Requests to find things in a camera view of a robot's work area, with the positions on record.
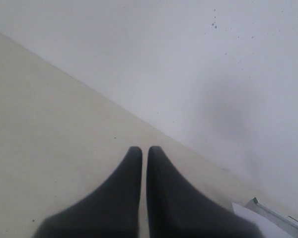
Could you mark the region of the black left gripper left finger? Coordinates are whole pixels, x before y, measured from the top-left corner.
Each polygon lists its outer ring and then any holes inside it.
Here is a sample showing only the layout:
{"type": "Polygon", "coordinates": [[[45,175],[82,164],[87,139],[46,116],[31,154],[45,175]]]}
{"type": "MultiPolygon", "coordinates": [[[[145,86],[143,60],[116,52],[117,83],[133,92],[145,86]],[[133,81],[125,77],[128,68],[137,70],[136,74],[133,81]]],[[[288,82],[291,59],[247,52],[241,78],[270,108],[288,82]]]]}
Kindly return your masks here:
{"type": "Polygon", "coordinates": [[[142,151],[130,147],[108,179],[94,192],[48,217],[35,238],[137,238],[142,151]]]}

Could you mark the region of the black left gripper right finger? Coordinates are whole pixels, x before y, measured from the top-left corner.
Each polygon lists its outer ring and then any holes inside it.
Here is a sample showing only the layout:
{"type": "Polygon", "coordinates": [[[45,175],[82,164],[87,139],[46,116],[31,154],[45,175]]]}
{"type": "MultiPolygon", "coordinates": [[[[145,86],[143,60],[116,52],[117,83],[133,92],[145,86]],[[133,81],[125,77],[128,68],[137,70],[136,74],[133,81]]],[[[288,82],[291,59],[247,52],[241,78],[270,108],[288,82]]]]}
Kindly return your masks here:
{"type": "Polygon", "coordinates": [[[149,148],[146,187],[152,238],[262,237],[254,223],[199,192],[159,146],[149,148]]]}

